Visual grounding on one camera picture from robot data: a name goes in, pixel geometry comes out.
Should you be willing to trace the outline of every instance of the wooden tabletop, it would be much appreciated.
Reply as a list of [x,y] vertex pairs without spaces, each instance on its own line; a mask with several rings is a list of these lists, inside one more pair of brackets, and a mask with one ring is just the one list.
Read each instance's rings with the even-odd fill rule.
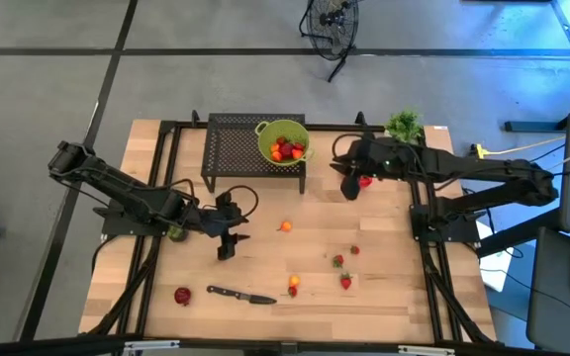
[[[148,177],[158,127],[159,121],[136,120],[127,142],[121,169],[142,181]],[[447,128],[427,127],[425,132],[428,145],[451,149]],[[410,187],[375,181],[356,201],[347,202],[339,190],[341,177],[329,167],[331,146],[339,134],[310,132],[316,155],[308,162],[304,195],[298,193],[297,178],[219,178],[212,195],[200,176],[206,130],[182,131],[173,179],[192,179],[202,204],[214,204],[216,194],[236,184],[251,186],[260,202],[249,223],[233,229],[251,238],[237,245],[237,255],[230,260],[217,260],[218,238],[197,232],[190,232],[185,242],[162,241],[145,336],[433,342],[421,255],[409,222]],[[338,153],[346,151],[350,141],[343,139]],[[159,177],[164,175],[161,169]],[[452,184],[442,193],[453,197],[461,189]],[[234,191],[233,198],[243,210],[253,204],[248,192]],[[292,231],[276,230],[283,221],[292,222]],[[100,252],[80,331],[95,326],[123,292],[134,241],[133,236],[117,238]],[[349,253],[353,244],[360,247],[359,255]],[[476,255],[462,244],[448,243],[447,250],[455,295],[483,332],[495,338]],[[344,256],[344,271],[353,277],[347,291],[338,280],[343,271],[332,266],[337,254]],[[302,280],[293,299],[287,294],[292,274]],[[208,285],[268,296],[278,303],[251,305],[209,294]],[[189,306],[175,303],[178,287],[192,291]],[[139,305],[136,297],[130,331]],[[442,300],[439,309],[449,337]]]

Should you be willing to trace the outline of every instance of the gray floor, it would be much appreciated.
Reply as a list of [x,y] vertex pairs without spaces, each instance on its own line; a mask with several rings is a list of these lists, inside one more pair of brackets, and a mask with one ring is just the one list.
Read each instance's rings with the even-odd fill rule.
[[[0,0],[0,46],[112,47],[128,1]],[[309,47],[297,34],[304,0],[148,0],[127,47]],[[549,4],[367,0],[357,43],[368,48],[569,48]],[[0,341],[11,340],[62,201],[47,164],[62,139],[82,140],[107,56],[0,57]],[[551,135],[503,133],[507,120],[556,121],[570,111],[570,58],[354,57],[333,84],[316,56],[123,57],[96,143],[119,165],[131,121],[188,119],[191,110],[305,113],[312,123],[371,123],[413,108],[450,127],[457,153],[501,150]],[[549,147],[521,152],[533,158]],[[547,162],[559,157],[546,158]],[[485,185],[468,185],[481,189]],[[80,197],[39,330],[76,333],[101,221]],[[495,210],[505,228],[538,210]],[[499,338],[529,347],[494,311]]]

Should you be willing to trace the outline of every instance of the knife blade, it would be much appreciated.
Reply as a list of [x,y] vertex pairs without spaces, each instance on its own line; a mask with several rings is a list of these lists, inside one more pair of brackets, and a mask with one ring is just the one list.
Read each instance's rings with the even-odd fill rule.
[[235,297],[240,301],[248,301],[251,304],[270,305],[276,303],[276,300],[271,299],[269,297],[250,295],[216,286],[208,286],[206,288],[206,291],[208,293],[217,293],[222,296]]

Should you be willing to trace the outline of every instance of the knife handle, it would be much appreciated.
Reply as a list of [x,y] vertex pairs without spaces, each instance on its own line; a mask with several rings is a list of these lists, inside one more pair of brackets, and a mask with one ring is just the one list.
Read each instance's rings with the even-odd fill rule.
[[227,290],[224,288],[219,288],[219,287],[215,287],[215,286],[208,286],[206,288],[206,291],[208,293],[217,293],[220,294],[222,296],[230,296],[230,297],[236,297],[239,298],[240,297],[240,293],[239,292],[235,292],[235,291],[231,291],[231,290]]

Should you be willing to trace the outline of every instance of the fan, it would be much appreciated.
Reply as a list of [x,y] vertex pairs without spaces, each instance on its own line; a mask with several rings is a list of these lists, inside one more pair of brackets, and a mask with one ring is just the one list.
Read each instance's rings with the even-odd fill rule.
[[[358,0],[308,0],[307,10],[298,25],[301,36],[309,37],[317,54],[326,60],[339,60],[330,75],[335,75],[346,63],[346,57],[355,48],[359,9]],[[307,18],[308,34],[303,32]]]

